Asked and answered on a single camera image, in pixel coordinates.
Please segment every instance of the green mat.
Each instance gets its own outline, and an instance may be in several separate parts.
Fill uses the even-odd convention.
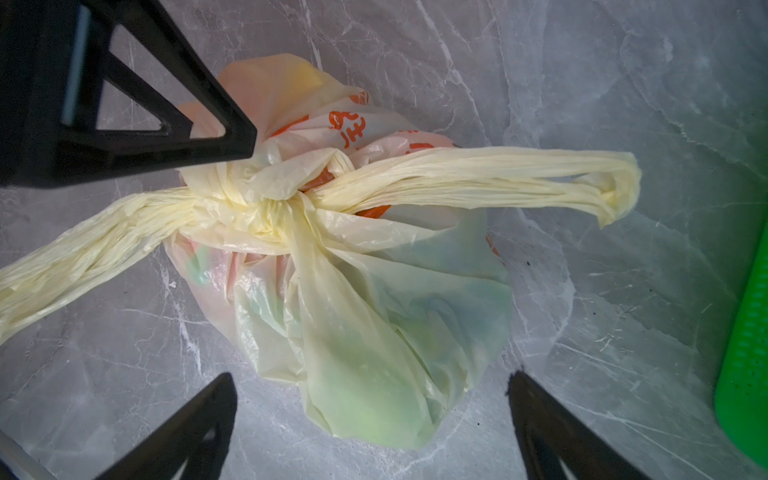
[[[715,410],[731,441],[768,468],[768,225],[733,326]]]

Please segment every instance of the marble surface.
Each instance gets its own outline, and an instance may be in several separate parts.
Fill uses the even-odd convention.
[[[766,214],[764,0],[167,0],[202,59],[290,52],[470,147],[632,151],[637,211],[499,210],[505,351],[418,452],[332,439],[259,379],[165,253],[0,347],[0,429],[61,480],[116,461],[218,373],[240,402],[223,478],[524,478],[506,405],[525,366],[651,478],[768,478],[717,426],[713,385]],[[128,35],[114,51],[189,95]],[[102,124],[147,127],[114,92]],[[0,190],[0,265],[174,172]]]

